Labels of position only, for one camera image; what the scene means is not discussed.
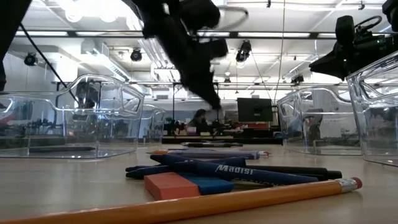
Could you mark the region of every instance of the pencil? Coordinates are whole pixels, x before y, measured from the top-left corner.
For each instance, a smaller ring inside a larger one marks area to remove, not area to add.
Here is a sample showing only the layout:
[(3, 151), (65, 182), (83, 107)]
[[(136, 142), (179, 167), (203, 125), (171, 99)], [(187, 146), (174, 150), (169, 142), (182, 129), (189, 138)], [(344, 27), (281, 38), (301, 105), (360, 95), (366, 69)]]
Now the pencil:
[(5, 221), (0, 224), (162, 223), (336, 195), (361, 187), (362, 182), (353, 177), (269, 189), (164, 200), (119, 208), (83, 210), (25, 220)]

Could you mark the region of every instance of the table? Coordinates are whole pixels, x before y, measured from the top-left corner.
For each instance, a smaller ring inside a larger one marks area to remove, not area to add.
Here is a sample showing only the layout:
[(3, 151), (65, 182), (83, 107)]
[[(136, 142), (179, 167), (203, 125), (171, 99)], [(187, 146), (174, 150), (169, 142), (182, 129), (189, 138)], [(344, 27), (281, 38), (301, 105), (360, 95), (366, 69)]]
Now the table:
[[(373, 164), (361, 156), (313, 156), (278, 145), (248, 145), (270, 158), (248, 161), (270, 166), (314, 166), (359, 177), (361, 190), (331, 197), (225, 213), (174, 223), (395, 223), (398, 220), (398, 168)], [(151, 201), (141, 180), (124, 177), (124, 168), (154, 165), (145, 153), (100, 160), (0, 159), (0, 220), (84, 208), (107, 208)]]

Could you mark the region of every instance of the computer monitor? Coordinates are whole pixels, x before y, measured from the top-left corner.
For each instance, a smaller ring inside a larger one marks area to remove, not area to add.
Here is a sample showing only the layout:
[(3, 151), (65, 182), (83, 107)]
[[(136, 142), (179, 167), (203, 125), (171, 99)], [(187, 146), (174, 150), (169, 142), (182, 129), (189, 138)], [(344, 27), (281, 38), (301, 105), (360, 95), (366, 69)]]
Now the computer monitor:
[(272, 100), (258, 98), (238, 98), (239, 122), (273, 121)]

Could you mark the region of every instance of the camera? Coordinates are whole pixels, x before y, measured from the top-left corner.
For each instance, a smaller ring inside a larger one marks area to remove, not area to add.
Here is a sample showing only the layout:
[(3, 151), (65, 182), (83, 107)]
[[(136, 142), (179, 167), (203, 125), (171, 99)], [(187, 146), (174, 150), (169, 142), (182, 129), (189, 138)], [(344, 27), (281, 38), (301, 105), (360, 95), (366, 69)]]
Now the camera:
[(25, 65), (27, 66), (36, 66), (38, 63), (37, 57), (35, 53), (28, 53), (24, 60)]
[(244, 62), (250, 56), (251, 52), (251, 44), (250, 41), (244, 40), (241, 47), (239, 48), (236, 54), (236, 61), (237, 62)]
[(290, 83), (293, 84), (293, 86), (298, 86), (302, 82), (304, 82), (303, 75), (296, 75), (292, 77), (292, 81)]
[(130, 55), (130, 59), (133, 62), (139, 62), (142, 60), (142, 54), (141, 54), (141, 49), (135, 48), (132, 50), (132, 53)]

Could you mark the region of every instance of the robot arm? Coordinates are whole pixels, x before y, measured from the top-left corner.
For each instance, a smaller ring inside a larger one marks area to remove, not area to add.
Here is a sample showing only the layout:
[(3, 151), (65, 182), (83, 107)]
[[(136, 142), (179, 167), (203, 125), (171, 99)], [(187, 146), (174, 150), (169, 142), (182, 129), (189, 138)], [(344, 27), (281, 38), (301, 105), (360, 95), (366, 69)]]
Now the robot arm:
[(228, 47), (224, 39), (199, 42), (198, 30), (214, 28), (220, 11), (211, 0), (123, 0), (144, 22), (145, 38), (155, 37), (170, 61), (180, 72), (185, 88), (219, 109), (220, 98), (213, 86), (210, 61), (224, 57)]
[[(394, 32), (398, 31), (398, 0), (387, 0), (382, 7)], [(326, 56), (310, 64), (311, 72), (324, 73), (344, 80), (348, 75), (398, 50), (398, 35), (373, 35), (371, 28), (380, 24), (381, 16), (373, 16), (354, 25), (352, 16), (336, 22), (337, 42)]]

